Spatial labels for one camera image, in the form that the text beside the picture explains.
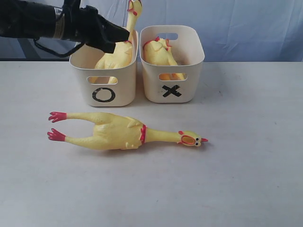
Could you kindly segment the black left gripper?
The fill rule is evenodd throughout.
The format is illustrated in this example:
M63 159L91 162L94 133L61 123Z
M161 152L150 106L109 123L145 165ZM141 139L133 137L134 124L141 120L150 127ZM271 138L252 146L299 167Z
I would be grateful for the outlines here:
M130 32L123 27L105 21L92 6L71 10L71 40L91 47L99 47L104 53L114 53L116 42L128 41Z

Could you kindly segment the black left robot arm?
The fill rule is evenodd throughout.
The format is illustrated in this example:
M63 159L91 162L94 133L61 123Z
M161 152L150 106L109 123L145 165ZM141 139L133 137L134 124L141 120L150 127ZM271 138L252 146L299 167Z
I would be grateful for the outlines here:
M28 38L37 48L57 57L67 57L87 45L113 53L116 43L127 41L129 31L102 17L95 7L80 7L79 0L66 0L61 7L25 0L0 2L0 35ZM43 38L68 40L77 45L58 53L38 43Z

